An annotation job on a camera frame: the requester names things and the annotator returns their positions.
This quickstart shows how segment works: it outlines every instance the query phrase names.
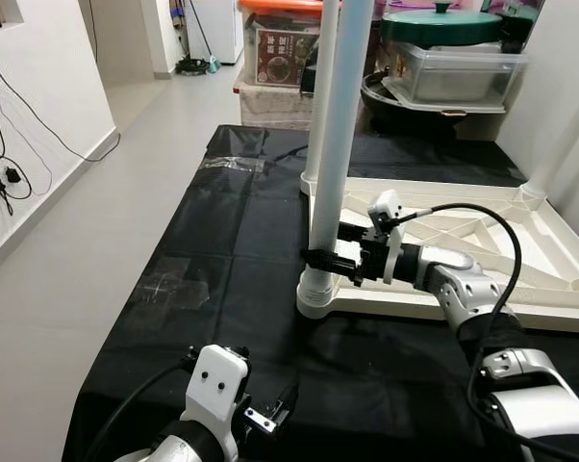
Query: orange lid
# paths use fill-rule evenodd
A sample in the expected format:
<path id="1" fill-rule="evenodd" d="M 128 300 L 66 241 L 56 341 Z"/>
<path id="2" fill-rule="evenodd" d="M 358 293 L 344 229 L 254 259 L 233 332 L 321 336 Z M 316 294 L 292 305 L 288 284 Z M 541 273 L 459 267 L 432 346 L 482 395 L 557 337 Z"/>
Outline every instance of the orange lid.
<path id="1" fill-rule="evenodd" d="M 321 13 L 321 0 L 240 0 L 242 7 L 269 10 L 293 10 L 297 12 Z"/>

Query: vertical white pole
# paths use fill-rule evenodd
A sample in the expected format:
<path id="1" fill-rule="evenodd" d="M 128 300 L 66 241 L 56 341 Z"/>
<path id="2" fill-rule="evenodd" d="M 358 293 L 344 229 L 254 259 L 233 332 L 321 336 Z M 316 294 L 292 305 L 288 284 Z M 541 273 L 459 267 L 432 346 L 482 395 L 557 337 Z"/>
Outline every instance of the vertical white pole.
<path id="1" fill-rule="evenodd" d="M 324 125 L 310 249 L 334 251 L 340 208 L 349 168 L 351 145 L 360 101 L 374 0 L 343 0 L 333 69 L 333 82 Z M 332 276 L 307 266 L 300 276 L 296 305 L 307 318 L 323 318 L 332 301 Z"/>
<path id="2" fill-rule="evenodd" d="M 324 127 L 328 110 L 332 70 L 335 61 L 335 42 L 339 24 L 340 0 L 323 0 L 321 27 L 319 32 L 319 50 L 317 52 L 317 72 L 315 74 L 315 94 L 309 132 L 309 153 L 307 166 L 300 175 L 300 190 L 309 193 L 308 182 L 317 179 L 319 161 L 324 144 Z"/>
<path id="3" fill-rule="evenodd" d="M 546 197 L 548 187 L 566 161 L 569 152 L 579 138 L 579 106 L 573 113 L 566 129 L 561 136 L 555 140 L 552 149 L 544 153 L 538 167 L 524 185 L 520 186 L 524 193 L 532 197 Z"/>

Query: black tablecloth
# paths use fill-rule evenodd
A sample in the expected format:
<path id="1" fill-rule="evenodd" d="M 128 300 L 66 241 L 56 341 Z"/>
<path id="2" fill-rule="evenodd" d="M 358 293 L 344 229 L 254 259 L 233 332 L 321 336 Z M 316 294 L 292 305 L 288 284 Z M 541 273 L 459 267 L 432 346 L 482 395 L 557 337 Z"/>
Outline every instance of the black tablecloth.
<path id="1" fill-rule="evenodd" d="M 308 203 L 299 191 L 307 132 L 221 126 L 95 360 L 63 460 L 81 460 L 119 400 L 189 345 L 247 346 L 256 407 L 298 372 L 283 438 L 243 456 L 274 460 L 488 458 L 464 400 L 467 365 L 447 325 L 352 315 L 308 321 L 295 309 Z M 493 143 L 357 137 L 351 176 L 517 186 Z M 579 335 L 532 332 L 579 391 Z M 146 447 L 184 407 L 176 372 L 117 425 L 104 460 Z"/>

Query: label on box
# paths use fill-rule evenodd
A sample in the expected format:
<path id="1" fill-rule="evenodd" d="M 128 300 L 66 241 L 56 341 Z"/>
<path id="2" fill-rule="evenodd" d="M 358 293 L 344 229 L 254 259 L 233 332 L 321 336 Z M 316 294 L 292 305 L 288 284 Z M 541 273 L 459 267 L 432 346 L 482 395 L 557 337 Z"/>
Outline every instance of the label on box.
<path id="1" fill-rule="evenodd" d="M 273 29 L 258 29 L 256 33 L 256 84 L 299 87 L 319 34 Z"/>

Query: black pot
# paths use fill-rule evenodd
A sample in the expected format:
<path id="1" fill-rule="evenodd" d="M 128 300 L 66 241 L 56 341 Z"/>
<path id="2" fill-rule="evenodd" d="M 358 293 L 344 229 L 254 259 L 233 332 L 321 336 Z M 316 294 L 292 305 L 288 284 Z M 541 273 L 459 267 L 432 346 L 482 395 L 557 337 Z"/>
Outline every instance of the black pot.
<path id="1" fill-rule="evenodd" d="M 407 109 L 384 87 L 387 72 L 375 72 L 363 79 L 361 94 L 371 111 L 371 128 L 385 135 L 407 135 L 427 140 L 456 138 L 454 125 L 465 119 L 462 113 L 437 113 Z"/>

